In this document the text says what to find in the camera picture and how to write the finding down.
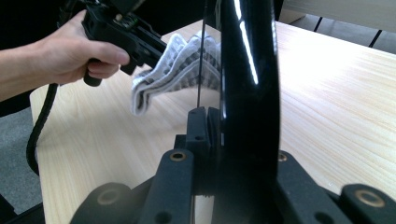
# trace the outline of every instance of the black cable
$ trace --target black cable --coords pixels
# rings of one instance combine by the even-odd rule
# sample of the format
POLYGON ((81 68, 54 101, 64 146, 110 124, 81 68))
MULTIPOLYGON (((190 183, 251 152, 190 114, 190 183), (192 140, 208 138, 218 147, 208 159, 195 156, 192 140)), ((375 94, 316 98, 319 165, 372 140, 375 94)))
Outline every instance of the black cable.
MULTIPOLYGON (((76 2, 77 0, 67 0, 64 4, 64 7, 60 8, 59 22, 57 24, 58 29, 71 19, 76 2)), ((44 128, 44 124, 46 123, 47 118, 50 114, 50 110, 52 109, 53 101, 55 99, 57 90, 58 90, 58 84, 56 83, 49 84, 49 88, 47 90, 47 95, 46 95, 46 99, 44 100, 43 107, 41 108, 40 114, 38 115, 38 119, 35 122, 35 127, 33 128, 29 136, 29 141, 27 142, 26 160, 30 168, 37 175, 39 175, 39 172, 38 172, 37 159, 35 157, 35 147, 37 146, 38 137, 41 134, 41 131, 44 128)))

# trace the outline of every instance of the floor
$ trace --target floor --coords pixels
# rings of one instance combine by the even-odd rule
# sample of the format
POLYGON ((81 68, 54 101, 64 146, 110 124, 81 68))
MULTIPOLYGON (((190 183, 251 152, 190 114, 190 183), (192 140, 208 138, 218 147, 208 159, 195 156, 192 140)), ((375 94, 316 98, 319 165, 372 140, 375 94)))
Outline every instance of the floor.
MULTIPOLYGON (((318 17, 306 15, 292 25, 313 31, 318 17)), ((377 30, 345 22, 323 19, 318 33, 369 46, 377 30)), ((396 54, 396 34, 383 32, 374 49, 396 54)), ((38 176, 27 165, 26 144, 33 129, 30 108, 0 118, 0 193, 21 213, 41 203, 38 176)))

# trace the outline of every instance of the person's hand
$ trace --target person's hand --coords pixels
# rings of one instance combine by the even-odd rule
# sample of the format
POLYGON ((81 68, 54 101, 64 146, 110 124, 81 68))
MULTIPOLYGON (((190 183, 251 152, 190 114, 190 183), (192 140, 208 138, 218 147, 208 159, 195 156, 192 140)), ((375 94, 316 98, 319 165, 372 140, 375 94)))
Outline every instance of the person's hand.
POLYGON ((129 62, 125 50, 87 38, 81 24, 84 15, 85 10, 79 12, 56 32, 31 46, 38 56, 33 66, 46 75, 48 83, 77 81, 87 69, 91 77, 108 78, 120 69, 120 64, 129 62), (101 62, 87 63, 91 58, 101 62))

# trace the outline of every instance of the wooden table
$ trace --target wooden table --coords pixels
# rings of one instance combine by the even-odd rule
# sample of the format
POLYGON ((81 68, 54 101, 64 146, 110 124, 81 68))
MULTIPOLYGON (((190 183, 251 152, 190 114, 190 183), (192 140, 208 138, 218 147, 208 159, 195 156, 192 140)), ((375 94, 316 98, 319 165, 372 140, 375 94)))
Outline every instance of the wooden table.
MULTIPOLYGON (((178 32, 188 39, 201 23, 191 27, 178 32)), ((276 31, 280 148, 324 188, 339 193, 345 184, 362 183, 395 199, 396 55, 279 22, 276 31)), ((196 90, 156 96, 147 114, 136 117, 131 85, 120 72, 98 88, 79 81, 58 90, 37 143, 47 223, 68 223, 102 184, 133 188, 152 177, 175 135, 186 132, 196 90)), ((31 95, 34 120, 46 89, 31 95)), ((219 106, 217 92, 203 91, 202 100, 219 106)), ((197 223, 209 223, 211 199, 197 201, 197 223)))

